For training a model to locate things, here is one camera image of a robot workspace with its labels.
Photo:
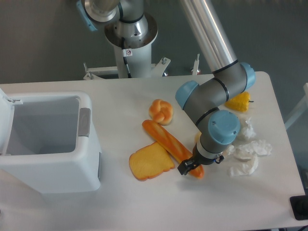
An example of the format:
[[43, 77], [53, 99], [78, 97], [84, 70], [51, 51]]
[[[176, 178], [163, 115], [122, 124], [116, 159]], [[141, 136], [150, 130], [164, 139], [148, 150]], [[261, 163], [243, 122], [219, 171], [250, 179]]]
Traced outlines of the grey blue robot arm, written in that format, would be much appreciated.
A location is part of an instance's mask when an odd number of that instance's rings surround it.
[[[192, 155], [180, 158], [178, 170], [185, 175], [223, 160], [222, 152], [234, 141], [240, 122], [219, 106], [250, 88], [256, 75], [249, 64], [238, 62], [210, 1], [183, 0], [181, 4], [213, 74], [204, 84], [186, 82], [175, 95], [201, 132]], [[115, 48], [120, 78], [153, 74], [150, 55], [137, 54], [157, 36], [156, 22], [144, 12], [143, 1], [81, 0], [78, 7], [90, 30], [96, 29], [93, 21], [106, 24], [105, 35]]]

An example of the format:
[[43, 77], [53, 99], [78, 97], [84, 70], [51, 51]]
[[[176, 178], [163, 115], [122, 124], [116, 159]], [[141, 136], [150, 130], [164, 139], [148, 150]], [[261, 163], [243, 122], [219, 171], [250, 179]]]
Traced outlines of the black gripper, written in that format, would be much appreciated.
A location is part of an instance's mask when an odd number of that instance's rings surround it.
[[213, 163], [220, 164], [224, 160], [222, 154], [218, 154], [215, 158], [207, 158], [201, 155], [197, 149], [193, 149], [192, 157], [183, 160], [177, 167], [181, 175], [187, 175], [190, 171], [196, 169], [200, 165], [210, 165]]

